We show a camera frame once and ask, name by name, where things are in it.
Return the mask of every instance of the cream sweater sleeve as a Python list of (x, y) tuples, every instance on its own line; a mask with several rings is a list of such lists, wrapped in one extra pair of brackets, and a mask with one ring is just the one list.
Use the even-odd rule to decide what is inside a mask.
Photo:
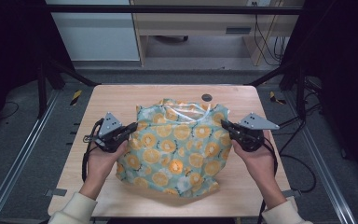
[(51, 216), (48, 223), (90, 223), (90, 218), (96, 205), (96, 201), (80, 193), (75, 193), (72, 196), (72, 199), (61, 211), (58, 211)]
[(289, 201), (263, 212), (262, 215), (268, 224), (311, 224), (301, 218)]

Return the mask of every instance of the yellow and black tag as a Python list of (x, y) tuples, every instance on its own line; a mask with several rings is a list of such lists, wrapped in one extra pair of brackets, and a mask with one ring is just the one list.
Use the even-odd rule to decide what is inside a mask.
[(275, 93), (273, 91), (269, 92), (269, 99), (270, 99), (271, 102), (276, 102), (276, 103), (281, 104), (281, 105), (286, 105), (286, 101), (285, 100), (278, 100), (275, 97)]
[(77, 100), (79, 99), (81, 91), (76, 91), (74, 97), (72, 98), (71, 105), (76, 105)]

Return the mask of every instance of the plastic bag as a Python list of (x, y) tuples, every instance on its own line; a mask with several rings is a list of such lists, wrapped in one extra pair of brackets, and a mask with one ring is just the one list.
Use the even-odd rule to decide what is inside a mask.
[(219, 189), (214, 176), (231, 150), (222, 105), (164, 99), (137, 106), (137, 130), (117, 161), (117, 178), (180, 197), (197, 197)]

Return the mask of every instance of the person's left hand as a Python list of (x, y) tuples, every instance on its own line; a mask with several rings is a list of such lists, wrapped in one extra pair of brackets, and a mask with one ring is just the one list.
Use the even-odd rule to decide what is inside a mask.
[(105, 179), (112, 171), (117, 159), (124, 154), (128, 141), (124, 141), (116, 152), (104, 152), (92, 142), (90, 148), (94, 148), (89, 154), (88, 175), (79, 193), (95, 200), (100, 194)]

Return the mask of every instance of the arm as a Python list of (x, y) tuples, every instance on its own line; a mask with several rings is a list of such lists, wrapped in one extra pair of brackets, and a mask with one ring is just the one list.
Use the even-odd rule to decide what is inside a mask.
[(103, 152), (95, 148), (89, 154), (88, 176), (78, 193), (75, 193), (68, 204), (51, 216), (48, 223), (89, 223), (105, 179), (112, 171), (117, 159), (124, 153), (127, 141), (118, 147), (115, 153)]
[[(264, 136), (269, 140), (268, 131), (264, 131)], [(275, 180), (273, 158), (270, 152), (264, 146), (254, 152), (244, 151), (235, 140), (232, 140), (232, 145), (235, 153), (245, 162), (249, 174), (260, 189), (268, 208), (263, 213), (263, 218), (267, 223), (309, 223), (304, 222), (291, 203), (283, 196)]]

